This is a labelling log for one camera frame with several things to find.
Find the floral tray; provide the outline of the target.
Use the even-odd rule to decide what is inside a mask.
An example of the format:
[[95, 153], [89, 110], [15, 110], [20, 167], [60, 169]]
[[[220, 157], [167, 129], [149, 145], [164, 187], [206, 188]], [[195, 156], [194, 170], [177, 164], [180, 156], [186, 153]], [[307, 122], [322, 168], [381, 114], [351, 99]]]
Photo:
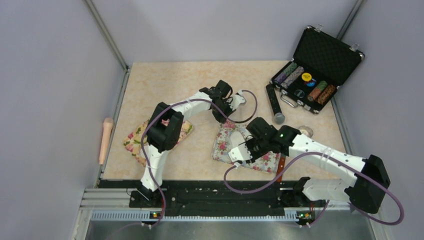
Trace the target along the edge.
[[[238, 124], [231, 121], [226, 121], [224, 124], [221, 124], [218, 130], [218, 133], [215, 138], [213, 145], [213, 150], [211, 157], [215, 161], [231, 164], [229, 158], [229, 151], [231, 150], [230, 135], [233, 132], [241, 132], [245, 140], [252, 138], [249, 131], [246, 129], [246, 124]], [[258, 158], [253, 163], [242, 163], [242, 167], [252, 169], [259, 172], [276, 174], [279, 159], [281, 154], [269, 152], [262, 157]]]

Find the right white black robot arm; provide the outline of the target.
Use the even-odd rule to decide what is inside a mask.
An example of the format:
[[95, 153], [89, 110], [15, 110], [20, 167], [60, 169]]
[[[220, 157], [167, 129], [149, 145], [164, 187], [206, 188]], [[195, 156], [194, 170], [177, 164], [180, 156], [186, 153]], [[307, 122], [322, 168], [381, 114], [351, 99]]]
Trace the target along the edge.
[[280, 153], [291, 158], [301, 157], [338, 176], [339, 179], [303, 177], [293, 192], [297, 205], [335, 200], [351, 203], [366, 213], [378, 212], [386, 193], [365, 177], [385, 189], [390, 186], [390, 178], [380, 157], [372, 154], [364, 158], [340, 152], [311, 139], [297, 128], [283, 125], [276, 129], [262, 117], [252, 120], [246, 129], [252, 136], [246, 143], [252, 161], [269, 152]]

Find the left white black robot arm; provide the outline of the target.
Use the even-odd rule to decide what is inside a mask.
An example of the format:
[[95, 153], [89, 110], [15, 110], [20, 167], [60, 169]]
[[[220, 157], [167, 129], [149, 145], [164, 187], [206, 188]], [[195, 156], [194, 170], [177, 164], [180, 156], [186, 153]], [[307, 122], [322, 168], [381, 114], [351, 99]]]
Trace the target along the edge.
[[149, 207], [160, 203], [166, 160], [177, 145], [184, 121], [199, 113], [212, 111], [215, 120], [224, 123], [245, 103], [243, 93], [233, 93], [230, 85], [223, 80], [216, 86], [201, 88], [180, 102], [158, 103], [141, 136], [141, 140], [147, 143], [141, 148], [146, 159], [145, 171], [136, 188], [141, 200]]

